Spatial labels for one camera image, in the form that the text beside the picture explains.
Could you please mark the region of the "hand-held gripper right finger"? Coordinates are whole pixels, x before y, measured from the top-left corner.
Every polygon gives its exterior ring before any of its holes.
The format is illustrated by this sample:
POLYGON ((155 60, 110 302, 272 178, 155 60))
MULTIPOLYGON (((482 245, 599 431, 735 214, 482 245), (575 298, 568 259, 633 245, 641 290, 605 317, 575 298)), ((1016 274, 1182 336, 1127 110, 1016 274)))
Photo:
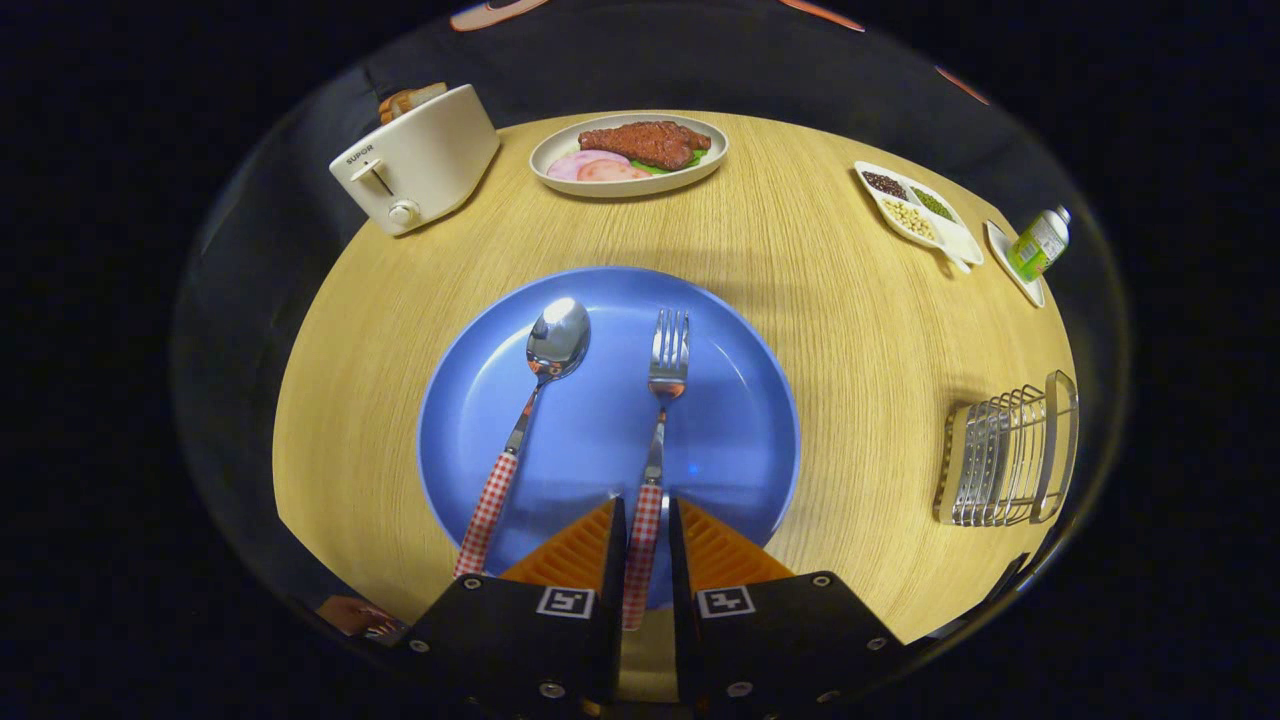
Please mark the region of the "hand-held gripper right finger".
POLYGON ((906 664, 833 571, 791 571, 685 498, 668 530, 678 698, 695 717, 827 719, 906 664))

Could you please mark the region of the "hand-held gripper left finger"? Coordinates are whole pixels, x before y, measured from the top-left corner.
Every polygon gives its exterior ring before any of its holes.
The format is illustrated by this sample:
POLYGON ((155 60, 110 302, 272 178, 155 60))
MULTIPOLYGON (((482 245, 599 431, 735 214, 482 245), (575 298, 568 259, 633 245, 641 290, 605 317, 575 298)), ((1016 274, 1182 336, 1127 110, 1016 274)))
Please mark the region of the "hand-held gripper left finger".
POLYGON ((614 700, 628 528, 614 497, 530 553, 466 574, 404 633, 403 671, 475 719, 596 719, 614 700))

